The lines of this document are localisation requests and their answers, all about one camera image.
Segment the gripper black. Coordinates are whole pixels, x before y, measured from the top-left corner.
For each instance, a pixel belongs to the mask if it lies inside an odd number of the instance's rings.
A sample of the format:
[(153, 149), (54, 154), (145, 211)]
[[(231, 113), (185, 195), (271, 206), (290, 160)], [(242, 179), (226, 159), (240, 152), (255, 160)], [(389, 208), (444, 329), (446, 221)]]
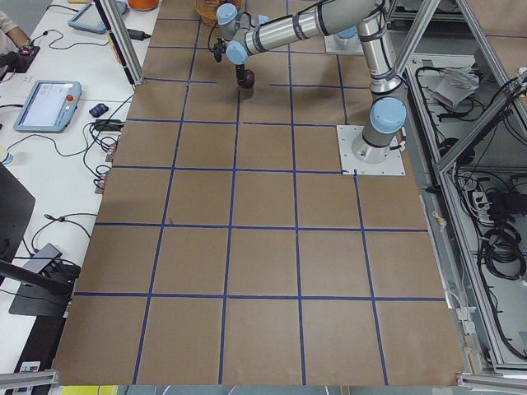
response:
[(244, 85), (246, 82), (245, 65), (236, 65), (236, 81), (238, 85)]

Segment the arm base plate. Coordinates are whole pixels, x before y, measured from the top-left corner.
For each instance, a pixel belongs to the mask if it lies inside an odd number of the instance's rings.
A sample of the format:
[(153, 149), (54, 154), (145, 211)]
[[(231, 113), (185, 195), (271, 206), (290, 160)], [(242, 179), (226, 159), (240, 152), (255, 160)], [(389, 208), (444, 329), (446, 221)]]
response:
[(338, 150), (341, 172), (345, 175), (405, 176), (402, 152), (405, 145), (393, 137), (389, 146), (369, 146), (362, 136), (362, 125), (338, 125)]

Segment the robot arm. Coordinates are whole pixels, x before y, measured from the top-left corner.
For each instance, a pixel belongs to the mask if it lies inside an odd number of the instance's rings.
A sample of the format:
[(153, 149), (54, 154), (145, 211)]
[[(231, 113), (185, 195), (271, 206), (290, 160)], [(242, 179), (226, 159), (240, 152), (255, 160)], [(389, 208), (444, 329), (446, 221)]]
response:
[(307, 8), (278, 19), (253, 16), (228, 1), (216, 10), (222, 37), (212, 52), (236, 67), (239, 86), (254, 85), (254, 73), (247, 59), (287, 44), (324, 37), (327, 53), (358, 53), (364, 56), (371, 83), (372, 105), (369, 121), (353, 140), (352, 154), (368, 165), (378, 165), (394, 150), (396, 134), (402, 130), (407, 108), (403, 99), (403, 78), (399, 59), (387, 30), (382, 1), (318, 1)]

